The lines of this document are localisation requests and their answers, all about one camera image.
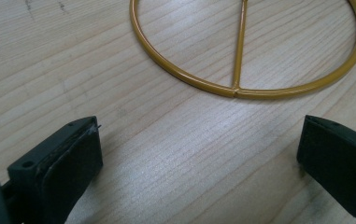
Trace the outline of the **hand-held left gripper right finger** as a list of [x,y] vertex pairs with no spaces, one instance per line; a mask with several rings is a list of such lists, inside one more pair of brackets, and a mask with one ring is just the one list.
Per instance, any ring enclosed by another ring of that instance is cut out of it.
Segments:
[[328,119],[307,116],[297,160],[356,218],[355,131]]

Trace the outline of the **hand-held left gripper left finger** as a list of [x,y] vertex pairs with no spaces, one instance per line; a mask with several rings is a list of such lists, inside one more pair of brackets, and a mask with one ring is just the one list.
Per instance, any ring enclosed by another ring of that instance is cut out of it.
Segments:
[[66,124],[8,166],[13,222],[64,224],[102,167],[97,119]]

